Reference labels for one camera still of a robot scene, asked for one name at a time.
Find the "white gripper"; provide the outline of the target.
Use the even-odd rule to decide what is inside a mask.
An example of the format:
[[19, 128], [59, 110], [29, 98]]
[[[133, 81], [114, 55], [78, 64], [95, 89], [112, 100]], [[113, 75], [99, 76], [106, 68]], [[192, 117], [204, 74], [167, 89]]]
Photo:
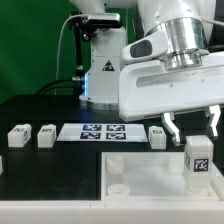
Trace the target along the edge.
[[162, 124], [181, 144], [180, 131], [173, 123], [174, 113], [208, 107], [207, 132], [218, 137], [217, 124], [224, 104], [224, 65], [207, 64], [193, 69], [166, 71], [159, 61], [126, 66], [119, 80], [119, 116], [136, 121], [162, 114]]

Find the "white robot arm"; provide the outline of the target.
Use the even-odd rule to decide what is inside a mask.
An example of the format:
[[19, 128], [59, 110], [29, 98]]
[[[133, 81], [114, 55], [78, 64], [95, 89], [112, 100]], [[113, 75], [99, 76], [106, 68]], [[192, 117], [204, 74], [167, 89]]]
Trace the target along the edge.
[[173, 123], [180, 113], [205, 110], [208, 134], [217, 136], [224, 105], [224, 52], [211, 53], [216, 0], [70, 0], [91, 39], [84, 75], [84, 106], [116, 109], [122, 120], [160, 116], [183, 143]]

